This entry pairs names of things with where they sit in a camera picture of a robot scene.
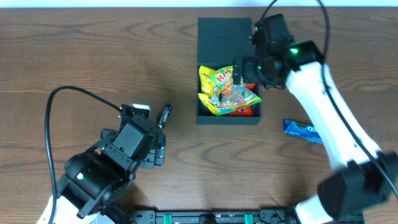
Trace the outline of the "small black candy bar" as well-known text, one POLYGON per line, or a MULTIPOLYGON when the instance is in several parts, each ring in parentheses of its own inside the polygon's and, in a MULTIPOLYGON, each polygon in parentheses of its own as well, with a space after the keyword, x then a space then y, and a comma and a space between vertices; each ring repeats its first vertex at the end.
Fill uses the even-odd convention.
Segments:
POLYGON ((172 107, 170 104, 165 104, 161 112, 159 113, 157 117, 157 124, 160 128, 165 128, 165 124, 167 122, 167 119, 169 117, 169 114, 172 110, 172 107))

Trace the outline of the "dark green box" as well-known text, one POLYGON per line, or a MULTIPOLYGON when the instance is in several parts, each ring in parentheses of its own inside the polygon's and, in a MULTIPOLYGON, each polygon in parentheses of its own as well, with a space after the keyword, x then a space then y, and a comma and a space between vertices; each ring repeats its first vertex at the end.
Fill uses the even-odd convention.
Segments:
MULTIPOLYGON (((200 17, 198 19, 197 66, 213 70, 232 65, 233 60, 254 55, 250 44, 250 18, 200 17)), ((257 125, 260 123, 261 104, 252 106, 253 116, 215 116, 196 100, 196 124, 257 125)))

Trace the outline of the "green Haribo gummy bag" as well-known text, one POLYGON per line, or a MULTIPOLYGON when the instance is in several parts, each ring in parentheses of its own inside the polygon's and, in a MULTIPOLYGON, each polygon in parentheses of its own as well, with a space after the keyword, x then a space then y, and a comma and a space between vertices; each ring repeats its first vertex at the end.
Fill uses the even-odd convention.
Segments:
POLYGON ((232 113, 261 102, 247 84, 235 85, 233 81, 233 66, 218 69, 210 75, 211 81, 218 87, 219 94, 216 97, 216 115, 232 113))

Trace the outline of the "red Hacks candy bag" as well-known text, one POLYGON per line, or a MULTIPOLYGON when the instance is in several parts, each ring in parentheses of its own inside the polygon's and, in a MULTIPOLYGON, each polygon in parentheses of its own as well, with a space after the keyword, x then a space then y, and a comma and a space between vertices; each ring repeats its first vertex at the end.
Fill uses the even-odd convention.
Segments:
POLYGON ((221 99, 223 105, 234 106, 241 103, 244 105, 238 109, 231 109, 229 107, 229 113, 224 114, 225 116, 254 116, 251 106, 248 103, 255 98, 256 94, 252 92, 249 85, 233 85, 230 93, 225 93, 221 99))

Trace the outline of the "yellow Hacks candy bag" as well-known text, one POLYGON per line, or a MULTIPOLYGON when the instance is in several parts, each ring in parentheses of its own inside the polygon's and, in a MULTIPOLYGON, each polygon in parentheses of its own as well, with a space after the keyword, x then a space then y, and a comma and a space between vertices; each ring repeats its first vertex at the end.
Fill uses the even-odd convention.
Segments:
POLYGON ((217 70, 205 66, 199 68, 200 90, 198 97, 205 107, 215 116, 221 116, 221 89, 215 80, 217 70))

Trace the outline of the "blue Oreo cookie pack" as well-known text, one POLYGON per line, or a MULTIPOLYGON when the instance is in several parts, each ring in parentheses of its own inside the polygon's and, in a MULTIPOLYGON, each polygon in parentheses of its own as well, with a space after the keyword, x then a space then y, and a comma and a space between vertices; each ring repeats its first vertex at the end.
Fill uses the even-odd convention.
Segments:
POLYGON ((284 119, 283 128, 285 134, 295 136, 311 143, 323 144, 317 129, 310 124, 284 119))

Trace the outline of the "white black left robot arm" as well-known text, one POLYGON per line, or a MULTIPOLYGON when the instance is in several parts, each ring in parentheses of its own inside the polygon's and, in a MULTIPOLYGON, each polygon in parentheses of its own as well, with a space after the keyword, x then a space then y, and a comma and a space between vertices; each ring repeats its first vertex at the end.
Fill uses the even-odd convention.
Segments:
POLYGON ((162 130, 171 110, 170 104, 164 105, 152 121, 149 106, 122 105, 119 129, 103 129, 99 141, 66 162, 57 193, 49 198, 38 222, 91 223, 100 215, 128 221, 114 205, 139 168, 164 164, 167 138, 162 130))

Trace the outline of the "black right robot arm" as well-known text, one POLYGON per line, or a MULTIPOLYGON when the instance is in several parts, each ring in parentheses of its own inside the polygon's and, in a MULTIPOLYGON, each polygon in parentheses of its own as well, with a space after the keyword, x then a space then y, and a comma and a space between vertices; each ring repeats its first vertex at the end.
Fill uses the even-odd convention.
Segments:
POLYGON ((385 153, 358 123, 326 64, 326 50, 296 42, 282 14, 255 23, 252 57, 233 63, 235 83, 287 89, 317 130, 333 169, 314 196, 296 204, 288 223, 345 222, 397 194, 397 154, 385 153))

